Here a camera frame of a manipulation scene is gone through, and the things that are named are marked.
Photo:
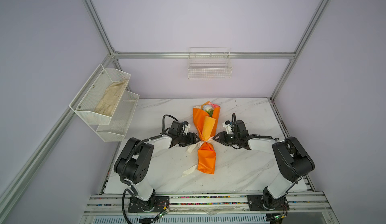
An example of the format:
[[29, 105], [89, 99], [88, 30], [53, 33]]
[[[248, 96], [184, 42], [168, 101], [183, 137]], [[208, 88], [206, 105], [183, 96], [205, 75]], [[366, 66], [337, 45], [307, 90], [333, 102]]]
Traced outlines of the orange wrapping paper sheet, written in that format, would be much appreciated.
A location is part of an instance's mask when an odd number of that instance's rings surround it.
[[194, 125], [198, 131], [198, 170], [205, 174], [215, 174], [216, 152], [211, 141], [216, 135], [221, 107], [210, 101], [193, 108]]

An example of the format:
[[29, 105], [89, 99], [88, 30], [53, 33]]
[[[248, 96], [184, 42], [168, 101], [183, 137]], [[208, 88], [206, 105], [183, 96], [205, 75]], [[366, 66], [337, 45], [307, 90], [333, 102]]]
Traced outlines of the white fake rose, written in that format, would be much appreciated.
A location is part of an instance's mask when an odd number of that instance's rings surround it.
[[206, 104], [202, 106], [202, 110], [204, 110], [210, 117], [213, 116], [215, 107], [210, 104]]

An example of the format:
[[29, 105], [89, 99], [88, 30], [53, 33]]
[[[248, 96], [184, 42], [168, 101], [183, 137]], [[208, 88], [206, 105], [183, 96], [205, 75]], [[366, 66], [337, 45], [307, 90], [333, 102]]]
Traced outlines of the pink fake rose spray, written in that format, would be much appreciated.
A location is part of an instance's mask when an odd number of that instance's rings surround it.
[[214, 104], [214, 103], [210, 103], [210, 105], [211, 105], [213, 108], [218, 108], [218, 107], [220, 107], [219, 105]]

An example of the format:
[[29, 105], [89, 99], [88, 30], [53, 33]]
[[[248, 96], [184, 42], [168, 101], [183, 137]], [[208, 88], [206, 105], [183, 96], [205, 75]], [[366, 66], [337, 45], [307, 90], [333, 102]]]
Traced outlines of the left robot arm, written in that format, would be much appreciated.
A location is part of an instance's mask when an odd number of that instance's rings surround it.
[[146, 179], [155, 147], [187, 147], [200, 141], [199, 136], [189, 129], [188, 122], [174, 120], [170, 127], [163, 126], [159, 135], [128, 139], [114, 164], [114, 172], [118, 174], [120, 182], [128, 186], [128, 192], [133, 197], [149, 201], [155, 195], [155, 190]]

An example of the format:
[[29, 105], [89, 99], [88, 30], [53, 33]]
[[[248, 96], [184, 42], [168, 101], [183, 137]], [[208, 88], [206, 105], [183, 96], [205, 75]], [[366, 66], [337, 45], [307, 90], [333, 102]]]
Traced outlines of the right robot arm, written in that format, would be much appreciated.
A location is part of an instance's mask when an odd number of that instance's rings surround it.
[[274, 210], [284, 203], [288, 191], [315, 169], [315, 164], [296, 137], [282, 141], [269, 135], [250, 134], [242, 120], [223, 123], [224, 131], [213, 140], [234, 149], [246, 149], [272, 154], [275, 157], [278, 174], [264, 190], [261, 197], [262, 208]]

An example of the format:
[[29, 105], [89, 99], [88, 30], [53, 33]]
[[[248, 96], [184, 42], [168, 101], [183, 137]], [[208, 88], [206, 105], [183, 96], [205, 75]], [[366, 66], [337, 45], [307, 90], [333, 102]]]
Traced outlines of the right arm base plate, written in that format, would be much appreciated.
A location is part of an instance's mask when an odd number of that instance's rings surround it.
[[251, 211], [288, 211], [289, 204], [286, 197], [274, 199], [268, 194], [248, 195], [247, 202]]

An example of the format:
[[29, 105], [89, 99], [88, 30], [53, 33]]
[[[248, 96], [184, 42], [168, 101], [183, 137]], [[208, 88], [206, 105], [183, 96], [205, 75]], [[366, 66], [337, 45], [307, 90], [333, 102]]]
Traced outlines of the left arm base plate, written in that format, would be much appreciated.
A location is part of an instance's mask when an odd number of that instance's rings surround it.
[[128, 213], [160, 213], [169, 207], [169, 196], [152, 195], [148, 201], [130, 197]]

